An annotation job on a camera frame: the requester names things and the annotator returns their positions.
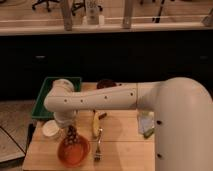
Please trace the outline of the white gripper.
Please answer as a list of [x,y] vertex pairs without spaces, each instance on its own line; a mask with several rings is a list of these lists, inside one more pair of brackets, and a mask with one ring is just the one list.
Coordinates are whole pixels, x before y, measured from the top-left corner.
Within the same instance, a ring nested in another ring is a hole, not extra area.
[[75,111],[69,111],[66,113],[60,113],[60,112],[55,112],[53,114],[54,119],[57,123],[57,125],[60,128],[66,128],[68,126],[75,126],[76,125],[76,112]]

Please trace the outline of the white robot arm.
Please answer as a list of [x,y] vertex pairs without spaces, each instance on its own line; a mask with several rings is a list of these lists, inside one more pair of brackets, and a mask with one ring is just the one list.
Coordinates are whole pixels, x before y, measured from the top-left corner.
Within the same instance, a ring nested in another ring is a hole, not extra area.
[[186,77],[74,92],[56,81],[47,110],[149,110],[155,122],[155,171],[213,171],[213,99]]

